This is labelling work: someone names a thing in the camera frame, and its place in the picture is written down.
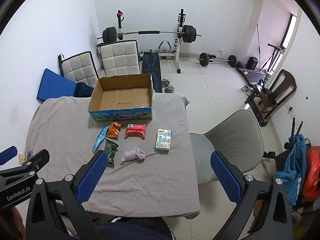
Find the white quilted chair right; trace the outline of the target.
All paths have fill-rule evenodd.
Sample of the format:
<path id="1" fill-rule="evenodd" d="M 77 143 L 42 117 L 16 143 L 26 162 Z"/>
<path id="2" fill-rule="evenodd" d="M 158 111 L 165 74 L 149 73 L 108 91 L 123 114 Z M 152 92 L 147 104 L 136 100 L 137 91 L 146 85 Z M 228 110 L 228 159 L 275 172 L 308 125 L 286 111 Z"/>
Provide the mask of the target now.
<path id="1" fill-rule="evenodd" d="M 106 77 L 140 74 L 136 40 L 103 44 L 99 52 Z"/>

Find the red snack packet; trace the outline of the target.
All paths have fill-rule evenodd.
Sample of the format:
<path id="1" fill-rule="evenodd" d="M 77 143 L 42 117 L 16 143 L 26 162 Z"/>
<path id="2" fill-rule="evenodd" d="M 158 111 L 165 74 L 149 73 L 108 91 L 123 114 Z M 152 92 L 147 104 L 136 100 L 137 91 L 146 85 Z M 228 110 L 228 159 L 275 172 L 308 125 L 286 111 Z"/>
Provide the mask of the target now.
<path id="1" fill-rule="evenodd" d="M 146 124 L 128 124 L 124 138 L 128 137 L 139 137 L 141 139 L 145 139 L 146 135 Z"/>

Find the orange snack packet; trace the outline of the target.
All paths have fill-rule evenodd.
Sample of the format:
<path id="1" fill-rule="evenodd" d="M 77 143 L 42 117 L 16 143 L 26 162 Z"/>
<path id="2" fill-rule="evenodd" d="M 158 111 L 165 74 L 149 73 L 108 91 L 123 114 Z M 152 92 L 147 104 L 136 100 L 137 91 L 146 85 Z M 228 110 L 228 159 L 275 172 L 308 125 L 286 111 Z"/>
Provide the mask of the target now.
<path id="1" fill-rule="evenodd" d="M 120 133 L 121 123 L 119 122 L 112 122 L 108 128 L 106 136 L 108 138 L 118 138 Z"/>

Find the red bag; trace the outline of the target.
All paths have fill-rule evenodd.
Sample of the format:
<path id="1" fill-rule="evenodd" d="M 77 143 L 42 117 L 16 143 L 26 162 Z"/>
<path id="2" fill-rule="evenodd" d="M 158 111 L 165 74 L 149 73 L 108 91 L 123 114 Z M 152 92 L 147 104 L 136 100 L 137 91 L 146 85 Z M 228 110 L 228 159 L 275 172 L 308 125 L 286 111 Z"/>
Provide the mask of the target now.
<path id="1" fill-rule="evenodd" d="M 306 155 L 307 172 L 303 186 L 303 199 L 307 202 L 319 197 L 320 146 L 311 146 Z"/>

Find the grey office chair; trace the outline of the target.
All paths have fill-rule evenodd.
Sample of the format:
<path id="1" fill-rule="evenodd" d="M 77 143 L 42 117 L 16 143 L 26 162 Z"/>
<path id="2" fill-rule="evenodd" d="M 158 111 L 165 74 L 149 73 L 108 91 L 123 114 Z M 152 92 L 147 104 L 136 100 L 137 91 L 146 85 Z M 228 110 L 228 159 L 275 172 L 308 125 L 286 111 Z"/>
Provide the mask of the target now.
<path id="1" fill-rule="evenodd" d="M 212 170 L 210 156 L 220 151 L 242 173 L 256 168 L 263 158 L 264 142 L 254 114 L 242 109 L 204 134 L 190 133 L 196 167 L 197 183 L 217 180 Z"/>

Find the barbell on rack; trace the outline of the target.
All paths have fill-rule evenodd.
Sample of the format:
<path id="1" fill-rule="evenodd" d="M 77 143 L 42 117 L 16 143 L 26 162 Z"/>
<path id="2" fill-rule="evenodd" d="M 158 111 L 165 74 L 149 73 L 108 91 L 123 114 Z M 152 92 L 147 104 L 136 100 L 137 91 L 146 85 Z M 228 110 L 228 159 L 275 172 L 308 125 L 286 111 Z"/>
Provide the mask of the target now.
<path id="1" fill-rule="evenodd" d="M 182 31 L 159 31 L 159 30 L 140 30 L 131 32 L 117 32 L 115 27 L 106 28 L 101 37 L 97 37 L 97 40 L 102 40 L 105 43 L 115 42 L 120 40 L 124 35 L 159 35 L 159 34 L 176 34 L 178 38 L 181 38 L 185 43 L 193 43 L 197 37 L 202 35 L 197 33 L 197 30 L 192 25 L 184 25 Z"/>

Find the cardboard milk box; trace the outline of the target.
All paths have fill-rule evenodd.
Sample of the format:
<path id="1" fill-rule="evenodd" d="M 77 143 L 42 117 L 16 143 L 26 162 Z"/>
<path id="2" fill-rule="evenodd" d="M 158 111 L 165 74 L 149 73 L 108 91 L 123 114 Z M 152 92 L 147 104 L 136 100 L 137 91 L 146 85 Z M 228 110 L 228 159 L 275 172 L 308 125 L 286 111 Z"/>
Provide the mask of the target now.
<path id="1" fill-rule="evenodd" d="M 95 121 L 148 120 L 152 104 L 150 74 L 116 75 L 98 79 L 88 112 Z"/>

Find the white blue tissue pack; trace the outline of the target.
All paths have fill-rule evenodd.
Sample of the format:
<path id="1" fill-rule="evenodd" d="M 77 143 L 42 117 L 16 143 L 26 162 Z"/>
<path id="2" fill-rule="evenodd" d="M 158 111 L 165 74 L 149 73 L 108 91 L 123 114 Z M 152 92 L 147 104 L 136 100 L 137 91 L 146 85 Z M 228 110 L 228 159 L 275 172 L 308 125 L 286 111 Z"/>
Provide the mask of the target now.
<path id="1" fill-rule="evenodd" d="M 169 151 L 171 146 L 172 131 L 168 129 L 158 129 L 155 149 Z"/>

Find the dark wooden chair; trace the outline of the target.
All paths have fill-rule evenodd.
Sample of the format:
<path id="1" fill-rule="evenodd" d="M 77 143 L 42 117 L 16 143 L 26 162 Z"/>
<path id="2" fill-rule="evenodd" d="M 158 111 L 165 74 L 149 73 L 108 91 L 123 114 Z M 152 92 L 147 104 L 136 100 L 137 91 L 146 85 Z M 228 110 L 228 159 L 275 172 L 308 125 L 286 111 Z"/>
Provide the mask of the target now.
<path id="1" fill-rule="evenodd" d="M 253 86 L 245 104 L 251 107 L 260 127 L 268 124 L 269 117 L 297 90 L 294 76 L 287 70 L 280 70 L 270 87 L 264 80 Z"/>

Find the purple knotted cloth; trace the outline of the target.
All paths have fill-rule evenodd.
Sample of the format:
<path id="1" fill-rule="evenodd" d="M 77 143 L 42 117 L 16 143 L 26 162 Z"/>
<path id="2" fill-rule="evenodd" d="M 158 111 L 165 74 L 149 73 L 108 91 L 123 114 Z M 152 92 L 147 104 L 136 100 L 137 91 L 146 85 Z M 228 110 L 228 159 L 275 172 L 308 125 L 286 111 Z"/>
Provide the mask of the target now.
<path id="1" fill-rule="evenodd" d="M 144 160 L 144 159 L 145 159 L 145 153 L 140 148 L 135 147 L 132 150 L 125 151 L 123 153 L 120 163 L 124 164 L 129 161 Z"/>

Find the green snack packet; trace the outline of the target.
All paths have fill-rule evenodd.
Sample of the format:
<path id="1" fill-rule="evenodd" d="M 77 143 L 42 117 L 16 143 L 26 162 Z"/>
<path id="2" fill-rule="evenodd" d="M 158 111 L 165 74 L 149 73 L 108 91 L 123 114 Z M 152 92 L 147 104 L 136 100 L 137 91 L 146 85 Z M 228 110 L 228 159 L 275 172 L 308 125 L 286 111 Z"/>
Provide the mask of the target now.
<path id="1" fill-rule="evenodd" d="M 107 166 L 109 168 L 114 168 L 114 157 L 118 151 L 118 147 L 117 143 L 106 138 L 104 151 L 107 153 Z"/>

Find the white quilted chair left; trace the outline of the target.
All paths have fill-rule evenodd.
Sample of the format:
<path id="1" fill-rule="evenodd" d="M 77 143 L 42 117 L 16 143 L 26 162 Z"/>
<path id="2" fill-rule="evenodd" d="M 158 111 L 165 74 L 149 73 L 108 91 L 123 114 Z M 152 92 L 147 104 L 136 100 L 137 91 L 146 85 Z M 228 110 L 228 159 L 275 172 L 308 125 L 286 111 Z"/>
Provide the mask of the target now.
<path id="1" fill-rule="evenodd" d="M 60 75 L 75 83 L 84 83 L 94 87 L 99 79 L 93 56 L 90 51 L 64 58 L 60 53 L 57 57 Z"/>

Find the chrome dumbbell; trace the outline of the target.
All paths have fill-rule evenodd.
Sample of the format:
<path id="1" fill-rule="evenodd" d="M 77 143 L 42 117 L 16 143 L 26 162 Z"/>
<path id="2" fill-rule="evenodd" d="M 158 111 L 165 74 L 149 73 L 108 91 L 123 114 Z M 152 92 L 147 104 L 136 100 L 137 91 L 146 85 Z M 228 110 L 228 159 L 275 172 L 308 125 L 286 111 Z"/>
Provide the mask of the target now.
<path id="1" fill-rule="evenodd" d="M 171 85 L 171 82 L 168 79 L 162 80 L 162 88 L 163 88 L 164 93 L 173 93 L 174 92 L 174 87 Z"/>

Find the floor barbell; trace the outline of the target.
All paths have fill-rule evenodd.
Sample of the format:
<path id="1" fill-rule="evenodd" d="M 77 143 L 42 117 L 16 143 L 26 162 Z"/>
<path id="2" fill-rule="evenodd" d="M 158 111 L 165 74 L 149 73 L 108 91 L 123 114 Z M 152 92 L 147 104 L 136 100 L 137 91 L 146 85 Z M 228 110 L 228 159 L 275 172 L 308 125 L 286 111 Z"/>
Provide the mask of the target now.
<path id="1" fill-rule="evenodd" d="M 227 62 L 231 67 L 235 68 L 237 65 L 237 58 L 234 55 L 230 55 L 228 59 L 218 59 L 215 55 L 207 53 L 201 53 L 197 59 L 202 67 L 207 67 L 208 64 L 213 62 Z"/>

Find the blue snack packet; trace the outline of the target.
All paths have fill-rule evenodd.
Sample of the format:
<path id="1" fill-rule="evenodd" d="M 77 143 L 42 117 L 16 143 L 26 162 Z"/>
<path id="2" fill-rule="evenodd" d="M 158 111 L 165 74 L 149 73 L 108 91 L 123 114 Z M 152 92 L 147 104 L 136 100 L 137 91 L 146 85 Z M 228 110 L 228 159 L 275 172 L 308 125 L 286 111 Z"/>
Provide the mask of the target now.
<path id="1" fill-rule="evenodd" d="M 106 135 L 107 135 L 107 132 L 109 130 L 109 125 L 105 126 L 98 134 L 96 140 L 95 140 L 95 143 L 93 145 L 93 149 L 92 149 L 92 152 L 95 153 L 97 152 L 97 150 L 99 149 L 100 145 L 102 144 L 102 142 L 106 139 Z"/>

